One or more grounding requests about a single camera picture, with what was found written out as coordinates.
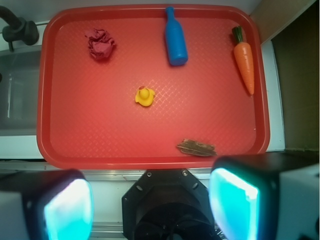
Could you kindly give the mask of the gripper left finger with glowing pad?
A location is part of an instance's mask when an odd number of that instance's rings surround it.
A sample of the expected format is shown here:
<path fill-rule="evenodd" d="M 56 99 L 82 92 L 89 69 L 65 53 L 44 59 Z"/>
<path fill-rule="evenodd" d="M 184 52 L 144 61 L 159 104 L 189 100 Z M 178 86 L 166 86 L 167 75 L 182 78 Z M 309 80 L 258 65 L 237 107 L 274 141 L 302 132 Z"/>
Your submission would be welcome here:
<path fill-rule="evenodd" d="M 76 169 L 0 172 L 2 240 L 88 240 L 92 187 Z"/>

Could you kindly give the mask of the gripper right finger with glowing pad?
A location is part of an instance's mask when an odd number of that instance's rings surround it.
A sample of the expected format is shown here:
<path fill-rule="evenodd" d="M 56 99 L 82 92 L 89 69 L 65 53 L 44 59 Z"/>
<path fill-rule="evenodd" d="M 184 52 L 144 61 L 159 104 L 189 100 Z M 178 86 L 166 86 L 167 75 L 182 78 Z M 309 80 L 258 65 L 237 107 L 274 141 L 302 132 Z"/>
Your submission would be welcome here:
<path fill-rule="evenodd" d="M 316 153 L 218 157 L 208 182 L 211 211 L 228 240 L 317 240 L 320 160 Z"/>

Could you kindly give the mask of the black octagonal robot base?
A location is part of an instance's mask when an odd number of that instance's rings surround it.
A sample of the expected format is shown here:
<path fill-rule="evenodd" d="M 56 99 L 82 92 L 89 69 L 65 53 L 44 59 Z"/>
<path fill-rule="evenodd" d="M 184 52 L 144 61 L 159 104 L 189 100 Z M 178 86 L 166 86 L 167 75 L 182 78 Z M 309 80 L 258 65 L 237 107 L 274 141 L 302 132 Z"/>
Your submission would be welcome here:
<path fill-rule="evenodd" d="M 128 240 L 219 240 L 208 188 L 187 169 L 147 170 L 122 199 Z"/>

